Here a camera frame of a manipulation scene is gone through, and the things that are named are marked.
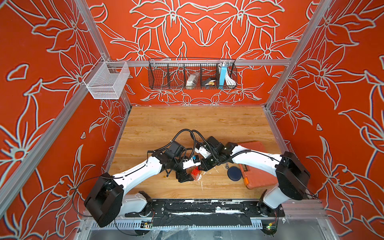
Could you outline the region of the red lego brick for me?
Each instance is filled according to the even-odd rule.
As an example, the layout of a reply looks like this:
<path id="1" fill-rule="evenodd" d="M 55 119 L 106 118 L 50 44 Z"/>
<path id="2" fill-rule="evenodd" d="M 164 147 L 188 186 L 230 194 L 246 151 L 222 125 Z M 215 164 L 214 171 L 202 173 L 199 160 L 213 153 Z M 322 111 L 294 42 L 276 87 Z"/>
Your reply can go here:
<path id="1" fill-rule="evenodd" d="M 198 168 L 194 168 L 191 171 L 191 176 L 194 178 L 195 181 L 198 181 L 201 179 L 201 171 Z"/>

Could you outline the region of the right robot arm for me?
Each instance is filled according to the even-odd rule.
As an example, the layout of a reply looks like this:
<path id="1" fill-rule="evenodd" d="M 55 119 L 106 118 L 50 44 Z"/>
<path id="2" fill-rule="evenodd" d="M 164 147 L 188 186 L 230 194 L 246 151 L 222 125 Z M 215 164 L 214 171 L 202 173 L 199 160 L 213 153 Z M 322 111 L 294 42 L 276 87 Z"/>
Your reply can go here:
<path id="1" fill-rule="evenodd" d="M 214 137 L 209 137 L 203 144 L 197 143 L 195 150 L 203 156 L 199 165 L 201 171 L 207 172 L 217 165 L 231 162 L 256 168 L 275 177 L 277 184 L 266 190 L 257 204 L 258 212 L 264 217 L 276 212 L 285 201 L 301 201 L 306 194 L 311 175 L 294 153 L 277 155 L 231 142 L 223 145 Z"/>

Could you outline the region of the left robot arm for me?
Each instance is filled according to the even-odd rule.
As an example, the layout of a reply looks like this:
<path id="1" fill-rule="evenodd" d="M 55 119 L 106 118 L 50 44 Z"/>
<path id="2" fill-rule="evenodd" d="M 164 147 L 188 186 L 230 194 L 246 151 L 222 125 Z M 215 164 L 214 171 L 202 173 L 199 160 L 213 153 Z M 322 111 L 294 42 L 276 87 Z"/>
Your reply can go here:
<path id="1" fill-rule="evenodd" d="M 105 173 L 98 177 L 84 205 L 99 227 L 106 227 L 119 215 L 143 212 L 150 205 L 151 199 L 144 192 L 124 199 L 129 191 L 146 179 L 163 171 L 174 171 L 180 183 L 193 181 L 194 177 L 187 169 L 201 164 L 194 149 L 186 149 L 177 142 L 149 153 L 147 160 L 127 171 L 114 176 Z"/>

